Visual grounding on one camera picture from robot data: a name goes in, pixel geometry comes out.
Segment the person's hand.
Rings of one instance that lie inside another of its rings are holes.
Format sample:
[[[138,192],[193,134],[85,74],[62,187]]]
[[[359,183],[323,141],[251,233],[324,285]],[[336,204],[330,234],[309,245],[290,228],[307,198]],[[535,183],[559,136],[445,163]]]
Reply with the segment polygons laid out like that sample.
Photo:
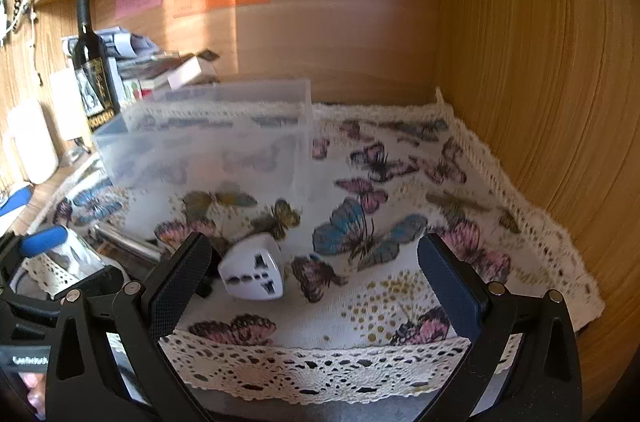
[[[27,387],[27,400],[35,408],[37,418],[46,420],[46,378],[44,373],[21,372],[20,378]]]

